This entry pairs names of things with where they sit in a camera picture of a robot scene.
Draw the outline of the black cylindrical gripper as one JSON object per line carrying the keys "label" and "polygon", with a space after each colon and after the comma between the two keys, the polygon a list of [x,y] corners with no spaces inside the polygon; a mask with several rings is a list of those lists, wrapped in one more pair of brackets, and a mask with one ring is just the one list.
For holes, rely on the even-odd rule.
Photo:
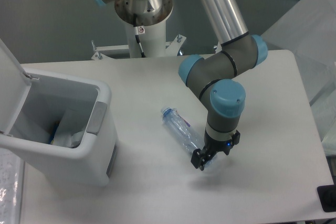
{"label": "black cylindrical gripper", "polygon": [[215,139],[210,135],[210,131],[205,130],[204,149],[195,149],[191,157],[191,163],[195,168],[204,170],[212,163],[213,157],[218,152],[224,152],[229,155],[230,150],[240,141],[240,132],[238,130],[220,133],[220,136],[223,136],[224,139],[220,140],[219,137]]}

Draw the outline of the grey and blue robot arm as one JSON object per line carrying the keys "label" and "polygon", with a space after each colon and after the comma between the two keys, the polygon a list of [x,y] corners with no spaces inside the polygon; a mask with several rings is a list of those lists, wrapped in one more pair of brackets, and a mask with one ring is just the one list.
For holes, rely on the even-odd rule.
{"label": "grey and blue robot arm", "polygon": [[[114,4],[123,21],[131,58],[161,57],[168,54],[166,20],[172,0],[95,0],[98,5]],[[191,55],[179,66],[178,75],[207,109],[204,146],[190,138],[183,145],[191,163],[204,169],[219,152],[229,154],[239,143],[237,125],[245,106],[246,93],[234,78],[261,64],[268,55],[260,36],[250,35],[235,0],[201,0],[220,44],[220,51],[203,58]]]}

